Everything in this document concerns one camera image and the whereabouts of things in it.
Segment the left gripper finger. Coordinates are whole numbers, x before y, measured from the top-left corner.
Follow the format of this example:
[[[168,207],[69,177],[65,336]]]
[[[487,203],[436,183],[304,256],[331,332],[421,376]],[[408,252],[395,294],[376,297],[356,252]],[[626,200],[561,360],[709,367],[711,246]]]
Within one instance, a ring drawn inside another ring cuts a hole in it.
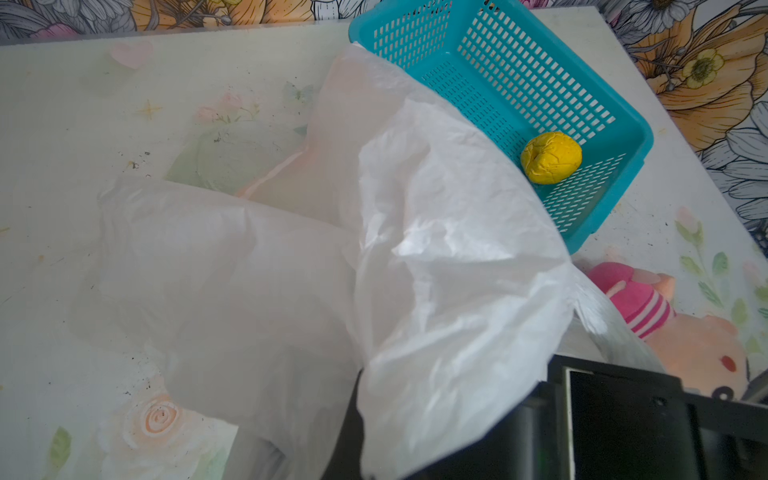
[[[363,371],[358,373],[342,427],[322,480],[361,480],[360,457],[364,443],[364,424],[357,408]]]

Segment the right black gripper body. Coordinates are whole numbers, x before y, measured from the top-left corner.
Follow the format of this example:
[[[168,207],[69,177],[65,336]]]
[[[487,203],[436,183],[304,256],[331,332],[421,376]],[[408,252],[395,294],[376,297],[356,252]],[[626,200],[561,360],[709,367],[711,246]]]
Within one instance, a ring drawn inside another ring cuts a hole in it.
[[[764,479],[767,408],[564,356],[481,440],[418,479]]]

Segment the white plastic bag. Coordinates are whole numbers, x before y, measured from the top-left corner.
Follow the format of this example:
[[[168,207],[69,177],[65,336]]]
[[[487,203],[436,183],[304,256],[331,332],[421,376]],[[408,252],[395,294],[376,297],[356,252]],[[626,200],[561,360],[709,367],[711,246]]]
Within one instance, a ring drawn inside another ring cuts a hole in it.
[[[227,479],[318,479],[355,402],[366,479],[479,440],[574,352],[658,372],[534,189],[458,110],[351,44],[300,150],[241,196],[119,178],[95,288]]]

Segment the yellow toy lemon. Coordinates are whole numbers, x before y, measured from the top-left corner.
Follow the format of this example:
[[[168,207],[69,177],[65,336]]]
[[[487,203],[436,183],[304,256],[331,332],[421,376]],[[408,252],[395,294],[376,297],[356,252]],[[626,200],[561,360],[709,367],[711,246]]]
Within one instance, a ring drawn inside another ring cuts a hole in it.
[[[582,161],[579,143],[562,132],[538,135],[527,143],[520,157],[523,173],[538,185],[553,185],[567,179]]]

